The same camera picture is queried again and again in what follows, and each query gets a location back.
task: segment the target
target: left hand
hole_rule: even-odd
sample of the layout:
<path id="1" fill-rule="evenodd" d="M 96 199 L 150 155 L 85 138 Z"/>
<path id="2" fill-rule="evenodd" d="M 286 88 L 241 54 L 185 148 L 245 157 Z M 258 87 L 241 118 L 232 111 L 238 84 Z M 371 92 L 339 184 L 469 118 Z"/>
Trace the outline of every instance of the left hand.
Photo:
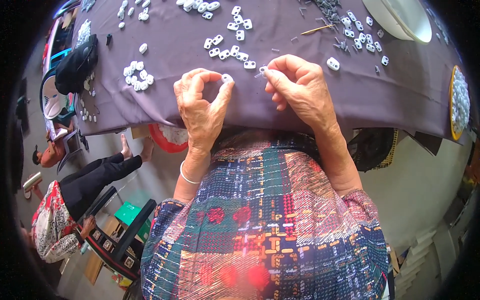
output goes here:
<path id="1" fill-rule="evenodd" d="M 180 116 L 188 133 L 190 151 L 210 153 L 220 134 L 227 112 L 234 82 L 223 84 L 212 103 L 203 99 L 204 84 L 218 81 L 222 75 L 206 69 L 195 69 L 185 73 L 175 82 L 173 89 L 177 96 Z"/>

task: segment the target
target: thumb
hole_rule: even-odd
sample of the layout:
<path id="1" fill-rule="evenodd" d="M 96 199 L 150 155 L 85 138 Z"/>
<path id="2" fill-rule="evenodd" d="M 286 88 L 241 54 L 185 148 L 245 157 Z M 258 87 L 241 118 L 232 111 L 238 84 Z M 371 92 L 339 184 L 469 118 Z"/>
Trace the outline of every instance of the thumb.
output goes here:
<path id="1" fill-rule="evenodd" d="M 296 88 L 296 84 L 290 81 L 285 74 L 278 70 L 268 69 L 264 72 L 264 75 L 270 84 L 284 96 L 289 94 L 289 91 L 291 92 L 292 89 Z"/>
<path id="2" fill-rule="evenodd" d="M 232 89 L 234 84 L 234 81 L 222 84 L 218 91 L 218 95 L 212 102 L 212 106 L 215 107 L 216 110 L 227 110 L 227 105 L 230 102 L 230 98 L 232 98 Z"/>

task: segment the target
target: person in orange shirt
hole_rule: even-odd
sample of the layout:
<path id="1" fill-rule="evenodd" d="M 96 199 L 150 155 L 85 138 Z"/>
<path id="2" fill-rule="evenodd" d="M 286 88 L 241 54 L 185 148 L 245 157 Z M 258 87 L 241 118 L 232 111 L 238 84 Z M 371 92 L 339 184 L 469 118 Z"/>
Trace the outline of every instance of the person in orange shirt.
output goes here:
<path id="1" fill-rule="evenodd" d="M 72 122 L 70 122 L 70 127 L 68 128 L 61 124 L 54 124 L 54 126 L 66 129 L 68 132 L 71 132 L 73 130 Z M 57 142 L 53 142 L 52 139 L 50 139 L 50 129 L 47 130 L 46 139 L 48 142 L 48 148 L 45 150 L 44 153 L 41 153 L 40 151 L 37 151 L 38 146 L 35 145 L 32 161 L 36 165 L 41 164 L 43 168 L 51 168 L 63 159 L 66 152 L 63 141 L 61 139 Z"/>

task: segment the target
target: gray tablecloth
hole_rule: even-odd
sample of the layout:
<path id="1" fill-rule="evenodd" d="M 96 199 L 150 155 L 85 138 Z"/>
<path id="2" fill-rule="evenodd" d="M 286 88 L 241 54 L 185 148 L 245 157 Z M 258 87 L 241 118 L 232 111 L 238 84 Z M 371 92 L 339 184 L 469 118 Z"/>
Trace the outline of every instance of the gray tablecloth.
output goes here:
<path id="1" fill-rule="evenodd" d="M 99 134 L 153 122 L 182 127 L 173 84 L 183 73 L 199 67 L 228 73 L 236 82 L 226 125 L 307 132 L 307 126 L 290 108 L 276 111 L 271 95 L 264 91 L 266 79 L 254 78 L 258 68 L 246 70 L 233 57 L 225 60 L 209 57 L 203 48 L 205 39 L 221 34 L 224 40 L 218 45 L 220 50 L 238 45 L 258 67 L 287 53 L 321 65 L 342 129 L 396 127 L 451 139 L 448 88 L 453 66 L 462 65 L 452 43 L 446 45 L 443 39 L 437 39 L 435 34 L 439 29 L 433 20 L 432 40 L 426 46 L 398 40 L 387 32 L 380 39 L 376 34 L 380 26 L 375 21 L 371 27 L 366 24 L 369 14 L 363 3 L 342 0 L 339 15 L 352 10 L 363 23 L 364 33 L 372 34 L 383 48 L 381 53 L 372 54 L 364 46 L 356 53 L 351 47 L 353 40 L 347 38 L 350 45 L 347 53 L 332 46 L 335 36 L 340 40 L 345 38 L 342 24 L 338 25 L 340 32 L 324 29 L 313 35 L 300 35 L 323 24 L 315 21 L 322 13 L 313 2 L 305 5 L 295 0 L 220 0 L 220 3 L 221 7 L 213 11 L 213 18 L 205 20 L 195 10 L 186 13 L 174 0 L 152 0 L 148 6 L 150 17 L 143 22 L 138 20 L 138 13 L 143 10 L 141 5 L 129 0 L 125 10 L 133 6 L 135 11 L 131 17 L 125 13 L 123 29 L 118 28 L 120 0 L 98 0 L 89 12 L 79 13 L 73 40 L 76 41 L 85 19 L 92 21 L 91 33 L 99 38 L 99 62 L 91 83 L 96 97 L 84 93 L 83 99 L 90 114 L 96 112 L 93 105 L 100 113 L 97 123 L 80 119 L 82 133 Z M 244 41 L 237 41 L 235 32 L 227 29 L 227 23 L 233 21 L 231 11 L 235 5 L 240 5 L 242 17 L 250 18 L 253 23 L 253 29 L 245 30 Z M 307 7 L 305 18 L 299 12 L 300 6 Z M 109 46 L 106 46 L 107 34 L 113 35 Z M 295 36 L 298 40 L 291 42 Z M 148 44 L 143 55 L 138 50 L 142 43 Z M 390 59 L 386 67 L 381 64 L 383 55 Z M 339 71 L 327 68 L 329 57 L 340 62 Z M 132 85 L 125 83 L 123 68 L 132 60 L 143 61 L 147 72 L 155 78 L 146 91 L 135 92 Z M 380 73 L 375 72 L 375 65 L 380 67 Z M 220 84 L 208 84 L 204 98 L 213 100 Z"/>

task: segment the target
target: floor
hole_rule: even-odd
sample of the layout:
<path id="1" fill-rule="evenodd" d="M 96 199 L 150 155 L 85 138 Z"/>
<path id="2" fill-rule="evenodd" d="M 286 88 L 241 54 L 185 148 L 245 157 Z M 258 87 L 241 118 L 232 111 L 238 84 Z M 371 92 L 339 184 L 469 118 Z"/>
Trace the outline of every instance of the floor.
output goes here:
<path id="1" fill-rule="evenodd" d="M 78 166 L 67 164 L 57 176 L 56 167 L 41 168 L 35 166 L 31 159 L 36 144 L 41 151 L 47 147 L 38 100 L 42 51 L 43 43 L 39 43 L 24 73 L 28 82 L 27 97 L 31 98 L 31 102 L 28 105 L 30 132 L 24 139 L 23 180 L 30 174 L 41 171 L 43 181 L 40 183 L 40 189 L 45 192 L 51 181 L 75 172 Z M 138 154 L 142 148 L 141 140 L 133 140 L 129 130 L 125 135 L 134 155 Z M 121 150 L 118 134 L 92 136 L 87 139 L 90 151 L 84 151 L 82 164 Z M 388 243 L 395 248 L 405 248 L 410 245 L 415 235 L 435 227 L 456 193 L 470 147 L 471 144 L 459 146 L 444 140 L 438 155 L 431 156 L 415 141 L 406 137 L 397 146 L 391 166 L 360 174 L 365 191 L 378 207 L 380 222 Z M 151 162 L 145 163 L 138 171 L 114 183 L 120 197 L 107 205 L 101 213 L 102 217 L 115 212 L 125 201 L 143 206 L 149 198 L 160 202 L 171 197 L 185 154 L 185 152 L 168 154 L 155 147 Z M 17 195 L 19 217 L 24 224 L 29 224 L 39 204 L 39 200 L 35 196 L 32 197 L 27 201 L 21 193 Z M 97 300 L 104 299 L 105 296 L 108 299 L 121 299 L 123 291 L 115 285 L 111 279 L 112 274 L 105 268 L 94 286 L 86 280 L 83 270 L 87 258 L 88 254 L 76 253 L 68 261 L 58 293 L 71 300 Z"/>

